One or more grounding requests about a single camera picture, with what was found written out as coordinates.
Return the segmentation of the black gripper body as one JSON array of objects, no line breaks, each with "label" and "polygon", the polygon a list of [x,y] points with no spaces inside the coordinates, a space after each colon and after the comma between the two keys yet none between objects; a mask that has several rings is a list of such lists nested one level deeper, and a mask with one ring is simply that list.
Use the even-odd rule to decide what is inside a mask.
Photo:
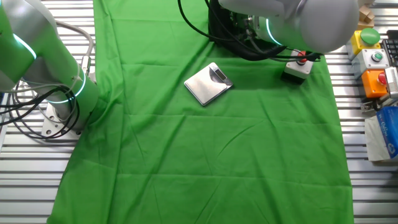
[{"label": "black gripper body", "polygon": [[232,22],[232,31],[234,35],[244,35],[248,33],[249,28],[249,16],[245,14],[240,14],[237,12],[230,12],[229,14]]}]

